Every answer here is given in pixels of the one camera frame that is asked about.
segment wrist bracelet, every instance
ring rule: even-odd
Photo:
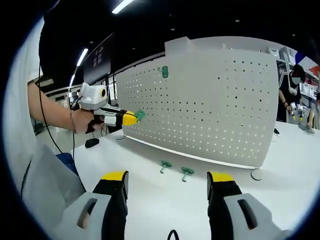
[[[73,128],[73,132],[76,134],[77,131],[76,131],[76,125],[75,125],[75,122],[74,122],[74,118],[72,116],[72,114],[74,113],[73,110],[70,111],[70,119],[71,119],[71,123],[72,123],[72,128]]]

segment person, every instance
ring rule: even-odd
[[[291,113],[291,103],[299,103],[302,105],[302,97],[300,93],[300,82],[305,82],[306,73],[302,66],[296,64],[291,72],[282,72],[279,78],[279,102],[277,111],[277,120],[281,122],[287,121],[287,113]]]
[[[39,59],[43,26],[42,17],[15,55],[4,94],[1,127],[4,154],[17,193],[38,224],[55,238],[53,230],[61,222],[64,210],[85,189],[79,176],[48,146],[37,141],[30,116],[43,122],[44,113],[47,124],[81,133],[87,130],[94,115],[83,109],[71,112],[43,92],[39,94],[35,81],[43,74]]]
[[[311,109],[308,119],[309,128],[320,130],[320,92],[316,94],[316,103]]]

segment black computer mouse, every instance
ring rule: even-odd
[[[85,148],[89,149],[89,148],[92,148],[93,146],[97,145],[99,143],[99,139],[98,138],[91,138],[91,139],[88,139],[86,142],[85,142]]]

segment black ceiling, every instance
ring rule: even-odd
[[[53,78],[54,84],[43,90],[68,86],[82,49],[89,48],[90,52],[111,33],[112,72],[164,52],[164,42],[184,36],[260,38],[289,46],[320,62],[316,12],[293,5],[275,8],[269,4],[212,2],[135,0],[113,15],[116,0],[61,0],[44,18],[39,55],[43,73]],[[73,84],[81,82],[78,74]]]

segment floor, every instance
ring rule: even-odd
[[[60,127],[55,127],[55,126],[49,126],[49,131],[52,135],[52,138],[58,145],[58,147],[61,149],[63,153],[70,153],[71,150],[73,149],[73,134],[71,131],[68,131],[66,129],[60,128]],[[101,138],[101,130],[95,131],[93,134],[92,133],[77,133],[74,135],[74,147],[77,148],[83,144],[86,143],[86,140],[92,139],[93,136],[95,138]],[[40,141],[43,144],[48,145],[52,151],[55,154],[59,154],[59,150],[53,143],[53,141],[50,138],[50,135],[48,131],[45,130],[41,133],[39,133],[36,138],[38,141]]]

